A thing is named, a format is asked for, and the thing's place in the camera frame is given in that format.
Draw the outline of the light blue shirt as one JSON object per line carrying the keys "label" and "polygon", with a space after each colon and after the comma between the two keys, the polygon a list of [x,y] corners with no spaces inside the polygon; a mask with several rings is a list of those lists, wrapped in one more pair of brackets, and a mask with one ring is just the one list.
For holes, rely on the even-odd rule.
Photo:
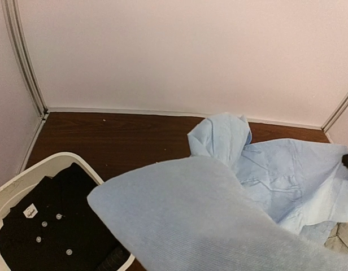
{"label": "light blue shirt", "polygon": [[251,139],[244,117],[208,117],[188,158],[112,178],[88,203],[147,270],[348,270],[324,246],[348,221],[348,148]]}

